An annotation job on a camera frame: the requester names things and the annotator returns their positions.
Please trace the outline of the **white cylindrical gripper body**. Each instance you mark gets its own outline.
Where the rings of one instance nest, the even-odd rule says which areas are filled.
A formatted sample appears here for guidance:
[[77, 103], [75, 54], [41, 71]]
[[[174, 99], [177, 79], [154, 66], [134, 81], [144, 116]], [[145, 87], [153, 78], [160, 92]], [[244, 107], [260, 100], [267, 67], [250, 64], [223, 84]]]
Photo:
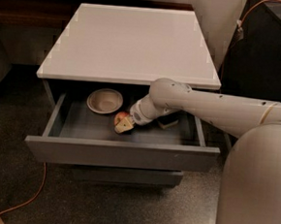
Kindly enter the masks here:
[[155, 106], [152, 99], [146, 95], [130, 108], [134, 122], [143, 126], [162, 115], [162, 109]]

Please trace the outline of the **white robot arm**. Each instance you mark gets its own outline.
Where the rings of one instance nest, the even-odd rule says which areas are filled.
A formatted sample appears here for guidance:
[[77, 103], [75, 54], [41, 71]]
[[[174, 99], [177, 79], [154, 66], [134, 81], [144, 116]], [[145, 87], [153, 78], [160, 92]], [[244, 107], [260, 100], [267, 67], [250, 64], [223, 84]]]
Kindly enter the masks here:
[[281, 224], [281, 103], [193, 90], [167, 78], [114, 118], [123, 133], [185, 111], [237, 138], [222, 172], [215, 224]]

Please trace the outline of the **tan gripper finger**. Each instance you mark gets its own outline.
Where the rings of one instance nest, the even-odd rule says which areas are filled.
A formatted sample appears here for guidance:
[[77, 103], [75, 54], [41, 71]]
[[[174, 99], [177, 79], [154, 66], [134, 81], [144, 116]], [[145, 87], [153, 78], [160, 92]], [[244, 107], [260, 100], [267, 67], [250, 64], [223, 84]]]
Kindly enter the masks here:
[[114, 131], [117, 134], [121, 134], [123, 132], [126, 132], [126, 131], [128, 132], [128, 131], [134, 129], [134, 127], [135, 127], [135, 123], [132, 120], [132, 118], [130, 116], [126, 116], [119, 122], [119, 124], [117, 126], [115, 126]]

